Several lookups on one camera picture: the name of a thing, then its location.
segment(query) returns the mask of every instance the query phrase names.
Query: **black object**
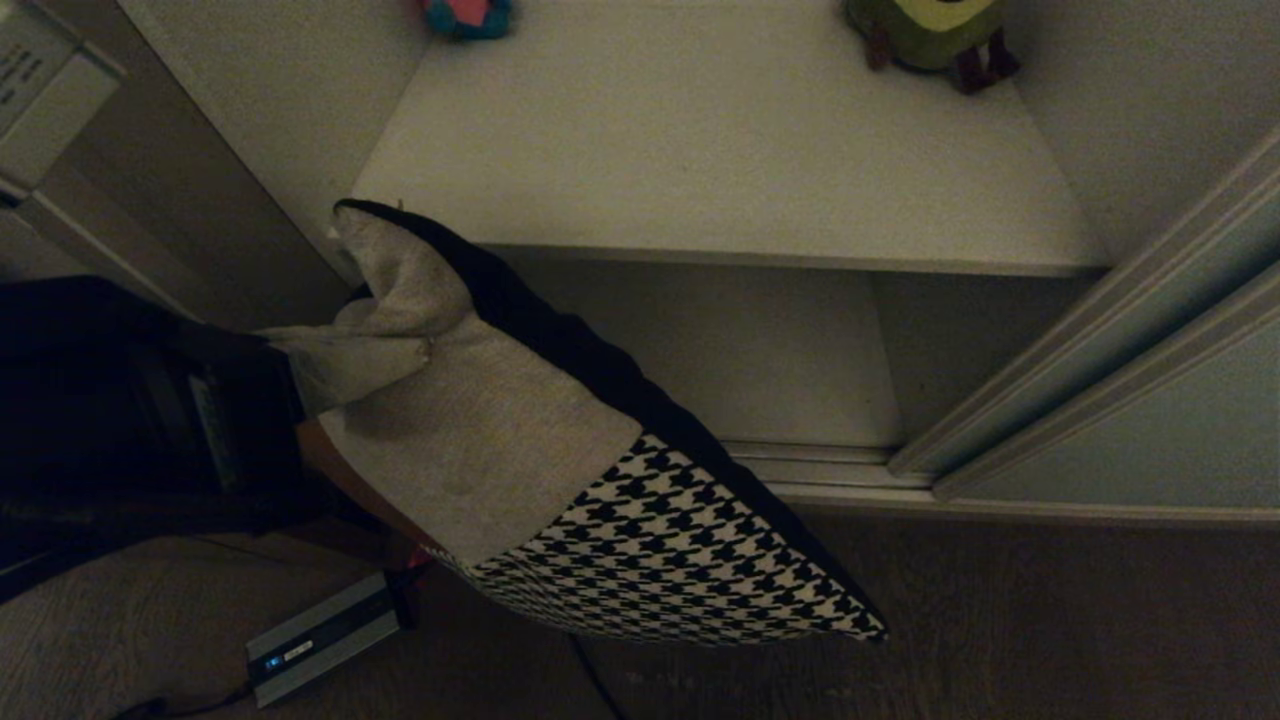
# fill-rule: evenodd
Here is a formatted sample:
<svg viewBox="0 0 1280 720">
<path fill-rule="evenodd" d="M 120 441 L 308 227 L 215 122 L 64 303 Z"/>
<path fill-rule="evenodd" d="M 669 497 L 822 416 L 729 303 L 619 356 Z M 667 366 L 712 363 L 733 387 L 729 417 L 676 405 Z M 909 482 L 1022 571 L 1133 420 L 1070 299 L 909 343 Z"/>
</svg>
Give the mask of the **black object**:
<svg viewBox="0 0 1280 720">
<path fill-rule="evenodd" d="M 116 715 L 111 720 L 161 720 L 169 717 L 195 717 L 197 715 L 205 715 L 215 710 L 230 707 L 251 694 L 253 694 L 253 687 L 250 685 L 248 683 L 243 683 L 241 687 L 232 691 L 223 700 L 212 705 L 192 707 L 191 710 L 169 710 L 169 701 L 163 697 L 157 697 L 134 705 L 133 707 Z"/>
<path fill-rule="evenodd" d="M 0 286 L 0 602 L 164 534 L 266 532 L 302 473 L 288 357 L 108 281 Z"/>
<path fill-rule="evenodd" d="M 613 694 L 609 693 L 609 688 L 604 687 L 600 680 L 600 675 L 595 671 L 595 665 L 591 664 L 591 657 L 586 655 L 586 648 L 582 647 L 582 641 L 577 639 L 573 633 L 564 633 L 568 637 L 568 644 L 573 646 L 573 655 L 577 656 L 579 665 L 582 666 L 582 673 L 586 673 L 586 679 L 590 680 L 591 687 L 595 688 L 595 694 L 600 696 L 604 705 L 608 706 L 609 714 L 613 715 L 613 720 L 627 720 L 627 716 L 622 714 L 622 708 L 613 700 Z"/>
</svg>

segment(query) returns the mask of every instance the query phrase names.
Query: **black cable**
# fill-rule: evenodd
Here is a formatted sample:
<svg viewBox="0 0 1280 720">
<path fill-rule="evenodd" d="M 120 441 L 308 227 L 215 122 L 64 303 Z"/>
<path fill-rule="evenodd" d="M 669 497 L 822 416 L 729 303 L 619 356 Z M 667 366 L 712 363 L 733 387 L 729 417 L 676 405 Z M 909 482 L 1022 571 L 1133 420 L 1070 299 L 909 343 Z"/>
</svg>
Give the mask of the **black cable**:
<svg viewBox="0 0 1280 720">
<path fill-rule="evenodd" d="M 239 552 L 241 555 L 248 555 L 250 557 L 256 557 L 259 560 L 266 560 L 268 562 L 275 562 L 276 565 L 288 565 L 289 564 L 288 561 L 280 560 L 279 557 L 271 557 L 270 555 L 262 555 L 261 552 L 257 552 L 257 551 L 253 551 L 253 550 L 248 550 L 247 547 L 239 547 L 239 546 L 236 546 L 236 544 L 225 543 L 225 542 L 221 542 L 221 541 L 215 541 L 212 538 L 206 538 L 206 537 L 202 537 L 202 536 L 180 536 L 180 537 L 183 537 L 186 539 L 189 539 L 189 541 L 195 541 L 195 542 L 202 542 L 205 544 L 211 544 L 214 547 L 220 547 L 223 550 L 229 550 L 232 552 Z"/>
<path fill-rule="evenodd" d="M 157 697 L 148 700 L 141 705 L 134 705 L 133 707 L 116 715 L 111 720 L 161 720 L 169 717 L 195 717 L 196 715 L 204 715 L 206 712 L 212 712 L 215 710 L 221 710 L 224 707 L 236 705 L 237 702 L 247 698 L 251 694 L 253 694 L 253 685 L 246 682 L 243 685 L 232 691 L 230 694 L 228 694 L 227 697 L 212 705 L 206 705 L 204 707 L 193 707 L 191 710 L 179 710 L 177 712 L 169 710 L 168 700 Z"/>
<path fill-rule="evenodd" d="M 586 655 L 586 648 L 582 647 L 582 641 L 577 639 L 573 633 L 564 633 L 568 637 L 568 642 L 573 646 L 573 655 L 577 656 L 577 661 L 582 665 L 582 671 L 586 673 L 586 679 L 591 682 L 591 687 L 595 688 L 595 693 L 600 696 L 604 705 L 609 706 L 609 712 L 613 714 L 614 720 L 627 720 L 627 716 L 622 714 L 622 708 L 618 703 L 613 701 L 613 696 L 609 694 L 609 689 L 604 687 L 600 682 L 600 676 L 595 673 L 595 665 L 591 664 L 590 656 Z"/>
</svg>

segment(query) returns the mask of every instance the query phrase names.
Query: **houndstooth cushion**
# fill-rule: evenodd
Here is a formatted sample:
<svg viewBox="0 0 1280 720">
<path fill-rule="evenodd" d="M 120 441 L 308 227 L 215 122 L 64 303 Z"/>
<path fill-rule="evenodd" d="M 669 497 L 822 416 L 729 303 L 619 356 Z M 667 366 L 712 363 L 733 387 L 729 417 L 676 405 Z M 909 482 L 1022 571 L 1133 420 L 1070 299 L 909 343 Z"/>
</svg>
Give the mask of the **houndstooth cushion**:
<svg viewBox="0 0 1280 720">
<path fill-rule="evenodd" d="M 430 357 L 321 423 L 476 588 L 634 641 L 886 638 L 800 519 L 631 356 L 428 218 L 351 200 L 338 224 L 374 297 L 332 334 L 425 336 Z"/>
<path fill-rule="evenodd" d="M 740 644 L 884 625 L 727 487 L 653 434 L 549 528 L 474 568 L 507 607 L 575 633 Z"/>
</svg>

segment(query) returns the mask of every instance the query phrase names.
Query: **toy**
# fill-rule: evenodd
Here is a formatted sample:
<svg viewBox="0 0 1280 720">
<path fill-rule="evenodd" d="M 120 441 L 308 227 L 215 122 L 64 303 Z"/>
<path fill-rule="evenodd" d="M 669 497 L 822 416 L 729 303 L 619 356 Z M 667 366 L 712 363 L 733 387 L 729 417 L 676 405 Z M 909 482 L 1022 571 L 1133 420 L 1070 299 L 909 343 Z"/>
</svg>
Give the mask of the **toy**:
<svg viewBox="0 0 1280 720">
<path fill-rule="evenodd" d="M 928 72 L 954 64 L 960 90 L 973 94 L 1021 67 L 1005 46 L 1005 0 L 845 0 L 845 12 L 867 37 L 867 63 L 876 70 L 890 60 Z"/>
<path fill-rule="evenodd" d="M 426 26 L 458 40 L 495 40 L 511 27 L 512 0 L 422 0 Z"/>
</svg>

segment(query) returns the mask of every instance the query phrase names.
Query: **wooden floor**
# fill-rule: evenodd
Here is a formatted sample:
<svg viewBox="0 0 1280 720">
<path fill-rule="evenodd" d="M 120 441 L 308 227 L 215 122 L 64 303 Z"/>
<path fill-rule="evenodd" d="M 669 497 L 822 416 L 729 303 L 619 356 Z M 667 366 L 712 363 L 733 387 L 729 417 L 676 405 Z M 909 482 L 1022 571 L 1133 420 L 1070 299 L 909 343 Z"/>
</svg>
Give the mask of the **wooden floor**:
<svg viewBox="0 0 1280 720">
<path fill-rule="evenodd" d="M 809 520 L 887 612 L 891 643 L 590 642 L 631 720 L 1280 717 L 1280 536 Z M 97 720 L 225 692 L 246 639 L 367 571 L 195 541 L 101 560 L 0 607 L 0 715 Z M 562 634 L 444 571 L 428 583 L 422 628 L 261 716 L 607 717 Z"/>
</svg>

